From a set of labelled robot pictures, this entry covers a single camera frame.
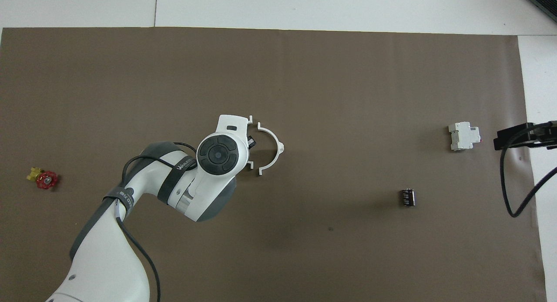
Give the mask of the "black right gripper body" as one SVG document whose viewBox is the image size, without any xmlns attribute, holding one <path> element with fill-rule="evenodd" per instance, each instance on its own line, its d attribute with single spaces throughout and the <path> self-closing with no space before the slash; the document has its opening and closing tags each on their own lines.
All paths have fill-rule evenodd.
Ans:
<svg viewBox="0 0 557 302">
<path fill-rule="evenodd" d="M 547 150 L 552 150 L 557 148 L 557 121 L 549 121 L 551 126 L 545 130 L 544 147 Z"/>
</svg>

